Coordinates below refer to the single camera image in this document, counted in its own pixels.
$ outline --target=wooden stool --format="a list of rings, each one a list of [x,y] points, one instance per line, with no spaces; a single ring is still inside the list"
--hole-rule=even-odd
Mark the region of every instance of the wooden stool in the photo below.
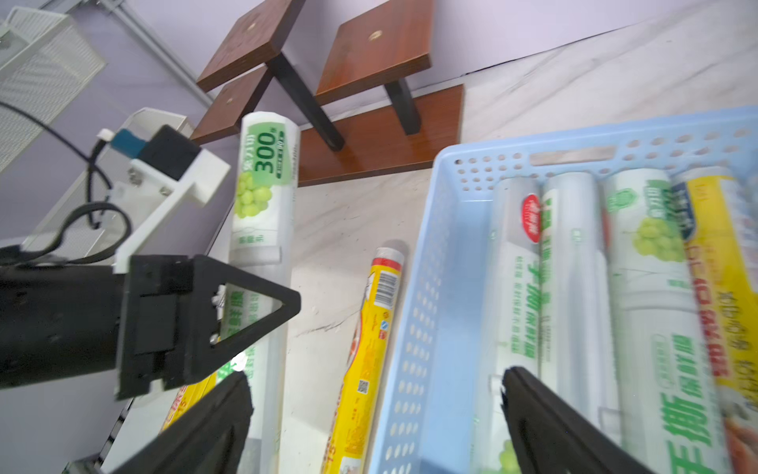
[[[200,74],[197,85],[207,92],[261,63],[266,63],[268,71],[277,78],[329,148],[340,150],[345,140],[281,51],[304,3],[305,0],[265,0],[240,17]],[[227,91],[224,99],[221,96],[227,88],[221,91],[206,113],[206,117],[211,115],[208,120],[203,117],[201,124],[206,123],[202,130],[208,132],[201,135],[196,130],[193,140],[197,143],[207,143],[237,133],[235,126],[238,128],[237,124],[242,115],[255,108],[265,87],[268,86],[268,82],[263,84],[261,80],[253,83],[252,78],[238,80],[242,82],[228,86],[231,89]],[[229,98],[232,99],[232,104],[243,103],[245,106],[236,107],[232,112],[232,108],[226,106],[229,105]]]
[[[340,25],[316,100],[324,105],[384,86],[407,135],[421,129],[406,76],[431,67],[434,0],[389,0]]]
[[[255,110],[270,82],[271,72],[263,66],[228,83],[189,139],[202,145],[237,135],[242,117]]]
[[[384,86],[392,106],[337,121],[346,141],[339,152],[304,131],[300,186],[430,168],[437,153],[459,142],[463,86],[414,100],[406,83],[431,67],[433,16],[434,0],[389,0],[340,25],[316,100]]]

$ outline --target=black clamp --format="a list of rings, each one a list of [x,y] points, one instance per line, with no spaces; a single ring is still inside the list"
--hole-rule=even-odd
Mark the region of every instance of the black clamp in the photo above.
[[[233,336],[219,331],[213,298],[232,284],[281,301],[281,308]],[[133,256],[118,329],[117,398],[201,381],[300,312],[300,293],[204,255]]]

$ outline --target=white wire mesh basket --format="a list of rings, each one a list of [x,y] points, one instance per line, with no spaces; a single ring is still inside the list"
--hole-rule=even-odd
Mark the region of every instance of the white wire mesh basket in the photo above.
[[[0,24],[0,100],[50,123],[105,61],[69,15],[14,7]],[[0,108],[0,172],[42,131]]]

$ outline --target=wooden stool seat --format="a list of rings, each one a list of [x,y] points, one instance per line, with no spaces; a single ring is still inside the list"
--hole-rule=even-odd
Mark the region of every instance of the wooden stool seat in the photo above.
[[[271,78],[263,66],[228,83],[189,139],[202,145],[238,134],[242,117],[255,110]]]
[[[305,0],[266,0],[240,17],[197,85],[208,92],[281,53]]]
[[[316,91],[319,104],[431,67],[434,0],[389,0],[340,25]]]

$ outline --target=screw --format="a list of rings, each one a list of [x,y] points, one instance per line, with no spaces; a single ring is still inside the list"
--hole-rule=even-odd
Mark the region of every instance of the screw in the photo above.
[[[143,182],[143,175],[134,168],[129,168],[129,182],[134,186],[139,186]]]

